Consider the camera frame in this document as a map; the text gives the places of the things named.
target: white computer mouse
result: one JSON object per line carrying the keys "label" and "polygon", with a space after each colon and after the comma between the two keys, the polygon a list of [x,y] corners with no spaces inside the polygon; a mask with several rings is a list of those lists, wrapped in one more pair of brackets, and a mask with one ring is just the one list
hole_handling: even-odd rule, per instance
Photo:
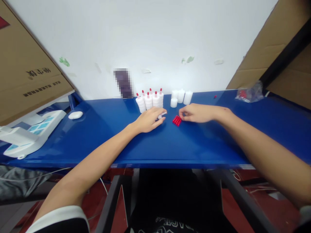
{"label": "white computer mouse", "polygon": [[83,115],[83,112],[80,112],[80,111],[79,112],[73,112],[68,116],[68,118],[71,120],[78,119],[78,118],[82,117],[82,115]]}

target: clear plastic bag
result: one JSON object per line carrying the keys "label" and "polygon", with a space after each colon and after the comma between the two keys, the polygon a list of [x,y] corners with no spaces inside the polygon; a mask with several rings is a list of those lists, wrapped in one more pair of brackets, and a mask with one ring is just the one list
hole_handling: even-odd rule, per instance
{"label": "clear plastic bag", "polygon": [[252,88],[239,88],[236,99],[247,103],[257,102],[263,99],[262,82],[257,81]]}

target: blue tabletop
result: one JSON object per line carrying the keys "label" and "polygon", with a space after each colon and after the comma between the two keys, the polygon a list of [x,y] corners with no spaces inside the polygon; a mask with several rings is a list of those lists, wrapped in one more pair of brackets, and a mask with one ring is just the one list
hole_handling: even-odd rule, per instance
{"label": "blue tabletop", "polygon": [[[230,108],[238,117],[311,164],[310,115],[270,97],[250,104],[235,100],[235,96],[236,90],[201,92],[194,93],[191,102]],[[170,99],[171,95],[164,96],[165,122],[150,133],[136,136],[112,167],[228,168],[250,164],[218,123],[174,125],[172,120],[184,105],[171,108]],[[23,160],[2,155],[1,161],[18,167],[74,167],[140,115],[134,99],[84,101],[74,111],[82,111],[84,115],[76,120],[66,116],[38,151]],[[7,147],[0,147],[0,152]]]}

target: red floor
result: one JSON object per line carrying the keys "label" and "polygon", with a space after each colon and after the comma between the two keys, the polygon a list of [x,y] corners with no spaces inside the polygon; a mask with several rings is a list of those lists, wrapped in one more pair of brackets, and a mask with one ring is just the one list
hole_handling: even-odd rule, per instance
{"label": "red floor", "polygon": [[[255,170],[235,170],[237,172],[238,179],[246,180],[251,178],[260,177],[260,174]],[[105,177],[113,179],[114,175],[127,174],[132,175],[131,169],[111,169],[106,173]],[[245,188],[248,193],[255,200],[257,205],[263,210],[270,222],[280,232],[293,232],[299,222],[298,210],[287,200],[278,201],[268,195],[267,192],[274,192],[274,190],[262,190],[257,186]],[[82,209],[89,220],[90,232],[95,232],[100,213],[103,209],[107,194],[102,183],[97,182],[90,189],[89,194],[86,194],[82,203]],[[23,225],[20,233],[26,232],[31,225],[42,201],[38,202],[31,211],[20,221],[19,226]],[[231,224],[236,228],[238,232],[254,232],[233,196],[227,189],[223,189],[223,208],[224,214],[229,219]],[[111,229],[112,233],[123,233],[127,228],[127,219],[125,215],[125,205],[123,198],[123,191],[120,190],[118,204],[116,208],[116,214]]]}

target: green stain on wall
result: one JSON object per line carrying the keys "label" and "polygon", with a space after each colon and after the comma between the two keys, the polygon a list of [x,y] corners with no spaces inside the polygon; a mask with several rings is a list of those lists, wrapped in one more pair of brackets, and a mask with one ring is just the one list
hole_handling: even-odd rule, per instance
{"label": "green stain on wall", "polygon": [[187,63],[190,63],[190,62],[192,62],[193,60],[194,60],[194,57],[188,57]]}
{"label": "green stain on wall", "polygon": [[65,66],[67,66],[67,67],[70,66],[70,64],[69,64],[69,62],[67,61],[66,58],[60,57],[60,58],[59,58],[59,62],[60,62],[60,63],[63,63],[63,64],[64,64]]}

